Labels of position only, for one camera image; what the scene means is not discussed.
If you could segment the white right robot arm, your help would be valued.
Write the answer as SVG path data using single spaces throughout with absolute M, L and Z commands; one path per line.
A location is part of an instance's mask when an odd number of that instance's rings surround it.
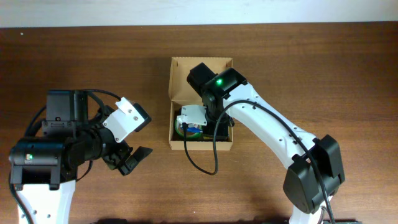
M 204 63 L 193 67 L 187 82 L 201 97 L 206 126 L 216 136 L 221 124 L 238 120 L 268 146 L 286 168 L 283 191 L 293 204 L 289 223 L 336 220 L 330 201 L 345 181 L 338 142 L 301 129 L 263 100 L 233 68 L 215 74 Z

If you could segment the brown cardboard box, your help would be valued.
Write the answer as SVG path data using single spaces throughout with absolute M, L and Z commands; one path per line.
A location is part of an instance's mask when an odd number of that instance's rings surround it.
M 179 136 L 175 130 L 177 111 L 185 105 L 202 104 L 199 95 L 187 82 L 190 70 L 200 63 L 204 63 L 214 73 L 221 73 L 233 67 L 233 59 L 230 57 L 173 57 L 171 59 L 169 144 L 172 150 L 184 150 L 183 137 Z

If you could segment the blue ballpoint pen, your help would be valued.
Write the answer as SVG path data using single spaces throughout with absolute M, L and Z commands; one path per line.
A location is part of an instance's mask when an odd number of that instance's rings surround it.
M 191 132 L 191 133 L 202 133 L 203 130 L 202 129 L 198 129 L 198 128 L 187 128 L 187 132 Z

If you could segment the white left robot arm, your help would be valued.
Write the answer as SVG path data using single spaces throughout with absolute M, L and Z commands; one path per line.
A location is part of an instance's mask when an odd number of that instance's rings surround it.
M 68 223 L 80 165 L 101 159 L 130 174 L 152 149 L 133 149 L 125 138 L 151 118 L 138 103 L 118 96 L 116 109 L 96 89 L 50 90 L 24 136 L 10 150 L 9 188 L 19 223 Z

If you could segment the green tape roll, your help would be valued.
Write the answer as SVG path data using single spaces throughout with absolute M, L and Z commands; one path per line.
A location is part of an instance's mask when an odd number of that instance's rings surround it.
M 199 124 L 188 124 L 188 128 L 198 128 L 198 129 L 202 129 L 202 126 L 200 126 Z M 174 129 L 175 132 L 181 137 L 184 137 L 184 133 L 183 133 L 183 126 L 182 126 L 182 122 L 180 122 L 178 119 L 175 119 L 174 121 Z M 187 140 L 193 141 L 193 140 L 198 140 L 201 138 L 203 132 L 202 133 L 191 133 L 191 132 L 187 132 Z

